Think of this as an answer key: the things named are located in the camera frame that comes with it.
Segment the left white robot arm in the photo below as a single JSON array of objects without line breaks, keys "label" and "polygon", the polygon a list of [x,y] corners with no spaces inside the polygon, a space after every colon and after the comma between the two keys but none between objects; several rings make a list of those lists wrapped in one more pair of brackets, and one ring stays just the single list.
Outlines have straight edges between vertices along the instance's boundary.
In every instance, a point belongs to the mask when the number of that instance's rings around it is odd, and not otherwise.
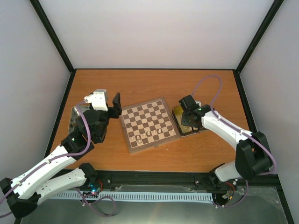
[{"label": "left white robot arm", "polygon": [[4,194],[10,214],[16,219],[32,213],[38,205],[54,195],[85,185],[92,188],[97,182],[97,172],[90,163],[83,163],[65,175],[55,175],[65,167],[81,159],[102,143],[106,137],[110,119],[121,115],[121,96],[119,93],[107,104],[107,91],[96,90],[84,98],[89,109],[82,112],[76,105],[78,117],[75,127],[56,149],[24,174],[10,179],[4,178],[0,188]]}]

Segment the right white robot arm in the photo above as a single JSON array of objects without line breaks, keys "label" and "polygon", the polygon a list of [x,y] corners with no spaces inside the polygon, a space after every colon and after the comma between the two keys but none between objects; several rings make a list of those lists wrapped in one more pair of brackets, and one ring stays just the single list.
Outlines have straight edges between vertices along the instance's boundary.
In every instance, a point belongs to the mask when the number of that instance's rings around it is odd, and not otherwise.
[{"label": "right white robot arm", "polygon": [[183,110],[182,125],[199,131],[210,130],[235,150],[233,162],[221,164],[209,172],[208,181],[213,189],[233,179],[251,180],[275,166],[263,133],[240,128],[210,105],[200,105],[191,95],[182,98],[179,105]]}]

